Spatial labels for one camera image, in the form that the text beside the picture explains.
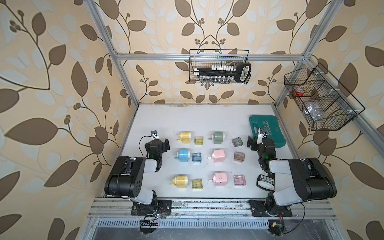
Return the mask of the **yellow tray row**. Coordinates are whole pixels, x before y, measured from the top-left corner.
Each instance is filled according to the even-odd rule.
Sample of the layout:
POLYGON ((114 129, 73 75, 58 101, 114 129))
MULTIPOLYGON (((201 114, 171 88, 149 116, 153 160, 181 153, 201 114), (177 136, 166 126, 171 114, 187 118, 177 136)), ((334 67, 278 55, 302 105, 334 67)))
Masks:
POLYGON ((202 146, 204 144, 204 137, 194 137, 194 144, 202 146))
POLYGON ((193 179, 191 181, 191 186, 193 190, 202 190, 203 189, 203 180, 202 179, 193 179))

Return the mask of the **yellow sharpener top row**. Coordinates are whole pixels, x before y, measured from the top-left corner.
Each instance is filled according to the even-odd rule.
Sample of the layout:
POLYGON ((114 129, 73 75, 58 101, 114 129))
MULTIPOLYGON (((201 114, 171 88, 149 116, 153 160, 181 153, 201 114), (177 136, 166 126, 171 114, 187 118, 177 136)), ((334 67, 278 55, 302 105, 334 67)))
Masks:
POLYGON ((192 140, 191 132, 182 132, 178 135, 178 142, 182 142, 183 144, 190 144, 192 140))

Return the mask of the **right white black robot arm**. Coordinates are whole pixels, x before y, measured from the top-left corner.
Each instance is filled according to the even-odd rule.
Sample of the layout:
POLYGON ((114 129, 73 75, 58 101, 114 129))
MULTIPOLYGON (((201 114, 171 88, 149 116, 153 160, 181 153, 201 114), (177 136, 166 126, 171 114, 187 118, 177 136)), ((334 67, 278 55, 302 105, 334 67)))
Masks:
POLYGON ((274 140, 265 136, 248 136, 247 147, 258 153, 258 162, 265 173, 258 176, 257 187, 270 192, 266 198, 266 205, 270 208, 325 200, 337 195, 335 183, 317 158, 278 159, 274 140), (277 174, 287 175, 292 184, 275 190, 277 174))

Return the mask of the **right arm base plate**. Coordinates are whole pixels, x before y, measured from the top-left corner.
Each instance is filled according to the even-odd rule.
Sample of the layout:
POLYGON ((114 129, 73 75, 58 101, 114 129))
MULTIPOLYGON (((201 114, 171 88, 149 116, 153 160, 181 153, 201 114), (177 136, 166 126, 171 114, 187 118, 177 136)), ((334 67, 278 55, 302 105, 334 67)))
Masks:
POLYGON ((290 207, 278 206, 273 200, 249 200, 253 217, 292 217, 290 207))

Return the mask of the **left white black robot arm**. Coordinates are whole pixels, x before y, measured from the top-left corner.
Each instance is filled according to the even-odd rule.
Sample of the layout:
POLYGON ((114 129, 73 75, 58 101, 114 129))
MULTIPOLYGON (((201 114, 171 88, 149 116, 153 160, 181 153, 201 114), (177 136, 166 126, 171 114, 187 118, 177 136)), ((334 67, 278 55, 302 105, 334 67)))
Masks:
POLYGON ((144 187, 145 173, 157 173, 163 163, 163 153, 170 150, 168 139, 153 138, 145 144, 145 157, 119 156, 106 180, 104 191, 107 196, 130 199, 145 207, 155 207, 157 194, 144 187))

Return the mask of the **blue pencil sharpener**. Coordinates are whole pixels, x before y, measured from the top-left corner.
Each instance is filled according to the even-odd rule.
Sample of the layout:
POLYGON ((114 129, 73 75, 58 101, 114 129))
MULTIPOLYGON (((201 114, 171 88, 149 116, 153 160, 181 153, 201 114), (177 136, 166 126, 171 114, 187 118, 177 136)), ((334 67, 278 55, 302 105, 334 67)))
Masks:
POLYGON ((191 152, 187 149, 181 149, 177 152, 175 160, 179 160, 181 163, 187 163, 191 158, 191 152))

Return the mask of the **yellow tray bottom row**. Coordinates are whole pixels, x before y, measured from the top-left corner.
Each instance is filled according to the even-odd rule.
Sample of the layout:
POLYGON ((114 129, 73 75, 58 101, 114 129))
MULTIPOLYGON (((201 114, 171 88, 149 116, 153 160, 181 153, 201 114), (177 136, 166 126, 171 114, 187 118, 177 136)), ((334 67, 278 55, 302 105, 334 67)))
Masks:
POLYGON ((202 179, 193 179, 191 181, 191 186, 193 190, 202 190, 203 189, 203 180, 202 179))

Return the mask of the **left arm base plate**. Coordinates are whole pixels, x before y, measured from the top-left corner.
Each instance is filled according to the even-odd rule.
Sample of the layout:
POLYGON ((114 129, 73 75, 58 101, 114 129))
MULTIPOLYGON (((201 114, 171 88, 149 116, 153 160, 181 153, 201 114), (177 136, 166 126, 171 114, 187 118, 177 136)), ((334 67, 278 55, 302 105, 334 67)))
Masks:
POLYGON ((172 211, 172 200, 154 199, 151 204, 144 205, 133 202, 132 216, 155 216, 167 217, 172 211))

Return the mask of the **blue transparent tray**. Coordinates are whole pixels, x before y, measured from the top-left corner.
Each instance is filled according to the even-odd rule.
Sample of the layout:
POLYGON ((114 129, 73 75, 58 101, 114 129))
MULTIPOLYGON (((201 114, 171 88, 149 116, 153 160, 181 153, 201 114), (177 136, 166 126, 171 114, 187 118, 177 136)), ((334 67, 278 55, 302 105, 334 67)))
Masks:
POLYGON ((201 163, 202 162, 202 154, 201 153, 192 153, 192 162, 193 163, 201 163))

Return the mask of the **yellow tray top row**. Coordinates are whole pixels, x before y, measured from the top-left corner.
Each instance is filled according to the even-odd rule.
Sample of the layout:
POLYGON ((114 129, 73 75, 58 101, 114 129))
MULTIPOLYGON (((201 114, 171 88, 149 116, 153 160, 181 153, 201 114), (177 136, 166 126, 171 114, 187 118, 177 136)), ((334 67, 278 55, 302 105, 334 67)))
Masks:
POLYGON ((194 137, 194 144, 202 146, 204 144, 204 137, 194 137))

